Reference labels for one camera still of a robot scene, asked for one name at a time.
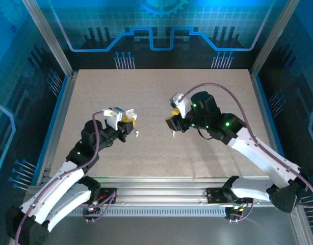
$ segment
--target grey floor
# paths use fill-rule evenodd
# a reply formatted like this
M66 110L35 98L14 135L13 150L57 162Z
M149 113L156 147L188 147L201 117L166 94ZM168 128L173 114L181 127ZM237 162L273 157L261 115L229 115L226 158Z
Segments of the grey floor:
M86 223L63 219L45 245L295 245L289 214L275 208L254 208L249 220L229 224L221 217L107 217Z
M269 143L246 69L80 70L50 174L58 171L94 112L120 107L135 109L139 137L130 135L126 143L117 141L101 151L100 159L89 172L92 177L264 176L241 153L219 141L202 139L196 130L172 137L165 123L172 111L170 98L204 82L230 89L243 105L254 133ZM241 117L238 106L225 91L211 86L197 91L201 90L215 97L222 112Z

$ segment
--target black bracket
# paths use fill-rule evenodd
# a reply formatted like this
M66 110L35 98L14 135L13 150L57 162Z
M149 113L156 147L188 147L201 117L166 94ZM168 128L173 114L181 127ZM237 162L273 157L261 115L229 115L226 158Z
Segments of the black bracket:
M237 216L235 216L233 214L236 214L236 215L239 215L239 216L243 215L243 209L241 209L241 208L239 208L239 209L226 208L225 212L226 212L225 219L227 219L227 220L239 219L239 217L237 217Z
M299 171L307 181L313 175L312 169L306 166L299 168ZM295 180L289 180L289 185L284 188L280 189L273 185L267 189L271 203L285 213L291 213L306 192L306 185L298 177Z
M207 188L204 192L204 196L207 198L207 203L251 203L251 198L238 198L231 191L232 184L238 178L239 176L231 176L221 188Z
M98 200L97 205L105 201L107 198L109 198L114 192L116 193L116 196L117 196L117 188L100 188L100 193L98 197L99 200ZM116 196L111 201L111 204L116 203ZM83 209L83 215L87 216L90 214L98 214L100 210L101 210L100 207L90 208L88 206L88 208Z
M12 206L6 213L6 229L7 235L15 239L19 223L24 217L24 213L20 208ZM49 235L47 222L39 224L35 221L35 217L27 217L22 226L18 243L22 245L42 245Z

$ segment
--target metal frame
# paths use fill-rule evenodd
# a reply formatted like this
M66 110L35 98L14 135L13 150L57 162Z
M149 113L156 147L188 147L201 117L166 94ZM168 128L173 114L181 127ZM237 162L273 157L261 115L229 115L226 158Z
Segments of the metal frame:
M69 82L65 88L65 93L62 95L60 109L57 114L55 125L51 133L51 138L48 141L47 150L44 153L44 159L40 175L38 178L38 184L44 174L45 168L49 167L49 163L55 155L58 140L61 134L62 127L68 105L70 102L71 94L74 88L76 75L73 76L73 70L63 53L53 31L51 30L47 20L45 19L42 11L35 0L22 0L26 8L28 9L32 19L43 35L45 41L50 47L53 55L58 61L64 73L67 75ZM251 77L253 80L253 86L256 91L256 95L259 94L259 90L255 83L255 78L259 73L261 67L265 63L268 55L270 54L273 46L281 35L284 27L289 21L291 15L295 11L299 0L288 0L282 13L280 14L277 22L275 23L268 39L265 42L260 54L258 55L253 67ZM277 144L275 142L274 134L271 130L270 123L266 120L265 109L262 106L263 101L258 96L260 109L265 121L265 125L270 138L271 146L278 151ZM209 205L206 202L206 198L203 196L205 188L208 187L221 187L227 178L96 178L103 183L104 187L116 187L118 188L117 202L114 205L115 208L128 209L128 207L219 207L221 204ZM25 199L29 199L34 193L38 191L39 186L31 186L27 192ZM260 202L259 207L270 206L271 203ZM76 215L78 210L74 210L71 215ZM307 218L303 208L296 207L291 214L292 223L298 237L300 244L313 244L313 235L307 222Z
M46 145L46 150L41 152L38 164L41 165L40 169L36 169L34 173L34 177L38 175L38 178L36 178L35 182L32 183L32 185L39 185L41 184L41 181L43 179L43 175L46 168L51 167L51 164L54 161L54 157L56 154L58 142L60 139L61 131L63 129L63 124L66 118L68 106L70 103L71 95L74 90L75 82L77 79L78 72L74 72L73 75L67 79L67 82L65 83L64 91L60 93L61 97L58 98L60 100L59 108L57 110L57 115L54 120L51 120L49 130L52 128L51 132L48 130L47 138L44 142L44 145Z
M281 36L283 29L287 25L290 17L294 13L300 0L288 0L284 6L282 12L280 13L276 23L274 24L264 46L262 47L258 57L256 58L252 67L252 78L255 78L259 73L260 69L264 65L266 59L268 58L271 50L273 49L275 43Z
M266 177L249 177L267 180ZM166 206L215 206L233 207L235 204L208 204L204 191L220 188L228 178L202 177L94 177L103 188L117 188L113 206L166 207ZM30 186L24 200L37 193L42 186ZM274 207L270 202L257 201L255 206Z
M22 1L25 7L27 8L28 12L30 13L36 26L38 27L39 31L41 32L44 40L51 49L54 57L61 66L62 70L64 71L66 76L70 77L73 73L73 70L37 2L35 0L22 0Z

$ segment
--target small white object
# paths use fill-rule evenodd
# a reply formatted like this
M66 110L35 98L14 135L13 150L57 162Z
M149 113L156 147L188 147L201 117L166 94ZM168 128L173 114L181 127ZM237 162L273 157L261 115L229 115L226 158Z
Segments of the small white object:
M176 93L170 100L178 108L181 117L185 118L186 114L192 110L191 103L187 98L184 98L181 102L178 102L184 95L182 93Z
M137 118L137 114L134 112L134 109L126 111L125 115L127 116L128 119L134 118L134 120L136 120Z

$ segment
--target metal vent grille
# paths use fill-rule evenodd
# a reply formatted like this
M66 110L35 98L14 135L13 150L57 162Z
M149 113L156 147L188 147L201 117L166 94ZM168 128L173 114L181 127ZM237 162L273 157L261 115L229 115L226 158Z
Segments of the metal vent grille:
M102 210L90 216L99 216ZM82 209L74 209L69 216L82 216ZM224 207L111 207L107 210L109 217L223 217Z

